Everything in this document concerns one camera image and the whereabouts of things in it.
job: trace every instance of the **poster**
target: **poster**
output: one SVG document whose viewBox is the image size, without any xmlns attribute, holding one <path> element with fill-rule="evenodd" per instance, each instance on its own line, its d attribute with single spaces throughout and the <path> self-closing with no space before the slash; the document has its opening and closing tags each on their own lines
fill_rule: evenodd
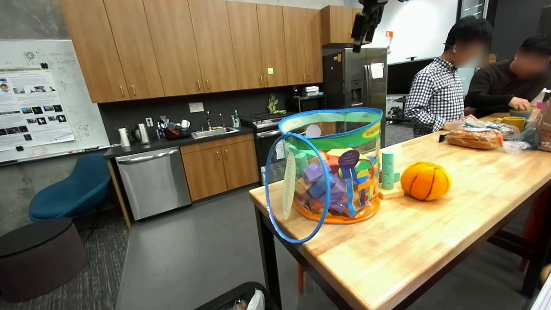
<svg viewBox="0 0 551 310">
<path fill-rule="evenodd" d="M 0 151 L 75 141 L 49 70 L 0 72 Z"/>
</svg>

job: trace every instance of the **sink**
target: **sink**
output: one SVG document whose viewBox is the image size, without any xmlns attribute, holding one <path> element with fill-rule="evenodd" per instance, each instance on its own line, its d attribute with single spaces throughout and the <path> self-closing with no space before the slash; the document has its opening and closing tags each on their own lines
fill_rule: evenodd
<svg viewBox="0 0 551 310">
<path fill-rule="evenodd" d="M 213 137 L 213 136 L 233 134 L 238 130 L 240 129 L 237 129 L 237 127 L 216 127 L 213 130 L 194 130 L 192 136 L 194 136 L 194 139 L 206 139 L 206 137 Z"/>
</svg>

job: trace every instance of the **wooden cabinet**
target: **wooden cabinet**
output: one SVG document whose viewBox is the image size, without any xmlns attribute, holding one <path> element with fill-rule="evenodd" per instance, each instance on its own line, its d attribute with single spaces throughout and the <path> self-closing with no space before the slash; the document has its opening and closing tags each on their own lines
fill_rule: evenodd
<svg viewBox="0 0 551 310">
<path fill-rule="evenodd" d="M 263 51 L 263 84 L 290 84 L 283 6 L 257 5 L 257 17 L 261 32 L 259 44 Z"/>
<path fill-rule="evenodd" d="M 182 155 L 194 201 L 259 180 L 254 134 L 187 144 Z"/>
<path fill-rule="evenodd" d="M 61 0 L 92 101 L 121 101 L 130 93 L 104 0 Z"/>
<path fill-rule="evenodd" d="M 226 0 L 190 0 L 206 91 L 238 89 Z"/>
<path fill-rule="evenodd" d="M 266 84 L 264 62 L 261 53 L 261 32 L 257 5 L 228 1 L 232 43 L 235 51 L 235 79 L 240 87 L 261 87 Z"/>
<path fill-rule="evenodd" d="M 144 0 L 168 96 L 204 93 L 189 0 Z"/>
<path fill-rule="evenodd" d="M 285 36 L 290 84 L 323 82 L 319 10 L 285 6 Z"/>
<path fill-rule="evenodd" d="M 323 8 L 323 44 L 352 44 L 352 27 L 357 13 L 362 12 L 359 6 L 337 6 L 330 5 Z"/>
<path fill-rule="evenodd" d="M 154 43 L 142 1 L 106 0 L 130 96 L 164 96 Z"/>
</svg>

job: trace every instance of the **microwave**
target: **microwave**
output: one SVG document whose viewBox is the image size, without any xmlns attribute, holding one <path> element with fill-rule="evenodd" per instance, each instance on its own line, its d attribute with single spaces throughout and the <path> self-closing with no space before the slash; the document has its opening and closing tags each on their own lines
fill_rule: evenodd
<svg viewBox="0 0 551 310">
<path fill-rule="evenodd" d="M 292 96 L 288 99 L 287 110 L 292 113 L 306 112 L 306 110 L 319 110 L 326 108 L 326 96 L 316 94 L 316 96 Z"/>
</svg>

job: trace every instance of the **whiteboard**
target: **whiteboard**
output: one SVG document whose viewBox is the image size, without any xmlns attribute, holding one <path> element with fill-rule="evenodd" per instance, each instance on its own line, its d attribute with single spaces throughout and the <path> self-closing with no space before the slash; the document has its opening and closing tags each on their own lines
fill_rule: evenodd
<svg viewBox="0 0 551 310">
<path fill-rule="evenodd" d="M 0 39 L 0 74 L 18 68 L 37 70 L 47 63 L 52 72 L 65 113 L 75 134 L 73 141 L 30 146 L 25 149 L 3 148 L 0 163 L 16 163 L 63 156 L 89 149 L 109 148 L 109 137 L 97 103 L 92 103 L 83 70 L 71 39 Z"/>
</svg>

